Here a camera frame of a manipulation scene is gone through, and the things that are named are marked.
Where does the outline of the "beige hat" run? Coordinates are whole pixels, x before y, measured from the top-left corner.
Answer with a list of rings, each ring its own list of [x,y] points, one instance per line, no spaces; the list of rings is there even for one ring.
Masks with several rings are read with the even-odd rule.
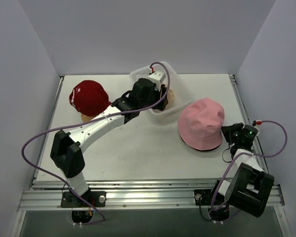
[[[167,93],[167,100],[168,100],[168,103],[165,107],[166,110],[172,108],[175,104],[175,94],[172,89],[169,89]]]

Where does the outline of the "pink hat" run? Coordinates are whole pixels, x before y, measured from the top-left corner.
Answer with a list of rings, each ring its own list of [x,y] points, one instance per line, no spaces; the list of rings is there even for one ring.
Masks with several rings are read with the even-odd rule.
[[[223,106],[206,97],[190,104],[181,112],[178,131],[186,145],[197,151],[207,152],[222,144],[223,123]]]

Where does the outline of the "red baseball cap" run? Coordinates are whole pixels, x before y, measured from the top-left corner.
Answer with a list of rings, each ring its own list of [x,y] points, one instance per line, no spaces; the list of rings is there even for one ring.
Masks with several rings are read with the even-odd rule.
[[[96,117],[111,104],[102,85],[93,80],[77,84],[69,95],[69,103],[77,112],[88,117]]]

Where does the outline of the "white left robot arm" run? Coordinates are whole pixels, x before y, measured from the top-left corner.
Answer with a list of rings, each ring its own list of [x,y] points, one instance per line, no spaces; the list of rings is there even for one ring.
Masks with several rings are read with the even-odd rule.
[[[65,132],[56,132],[50,157],[72,189],[72,202],[78,207],[89,203],[89,187],[83,175],[83,153],[111,130],[122,126],[147,109],[165,110],[168,87],[146,78],[138,79],[133,88],[117,98],[88,124]]]

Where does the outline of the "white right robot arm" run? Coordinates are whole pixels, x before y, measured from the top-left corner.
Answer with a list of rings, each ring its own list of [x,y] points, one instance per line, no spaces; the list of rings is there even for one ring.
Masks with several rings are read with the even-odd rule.
[[[235,123],[223,126],[221,131],[230,145],[232,161],[217,186],[209,191],[210,213],[216,213],[224,205],[232,205],[260,217],[274,185],[274,177],[260,167],[252,150],[259,130],[257,126]]]

